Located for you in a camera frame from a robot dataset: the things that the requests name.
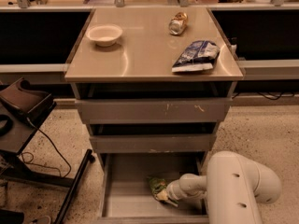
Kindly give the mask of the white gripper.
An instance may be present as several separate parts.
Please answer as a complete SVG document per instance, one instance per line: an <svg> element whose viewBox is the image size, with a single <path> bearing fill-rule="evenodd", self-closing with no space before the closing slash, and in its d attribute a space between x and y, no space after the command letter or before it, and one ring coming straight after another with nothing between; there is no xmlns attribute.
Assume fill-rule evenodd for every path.
<svg viewBox="0 0 299 224"><path fill-rule="evenodd" d="M161 202L166 202L168 197L173 201L179 201L187 197L186 192L180 187L178 180L169 183L166 191L162 190L156 194L156 199Z"/></svg>

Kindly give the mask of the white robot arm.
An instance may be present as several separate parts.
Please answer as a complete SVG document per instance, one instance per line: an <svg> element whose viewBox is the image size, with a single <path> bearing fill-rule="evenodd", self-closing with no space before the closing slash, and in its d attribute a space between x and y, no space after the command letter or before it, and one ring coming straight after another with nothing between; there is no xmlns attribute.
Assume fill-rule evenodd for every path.
<svg viewBox="0 0 299 224"><path fill-rule="evenodd" d="M170 183L152 179L149 186L157 201L173 206L206 197L209 224L263 224L258 204L274 203L282 192L272 169L231 151L214 154L205 175L184 174Z"/></svg>

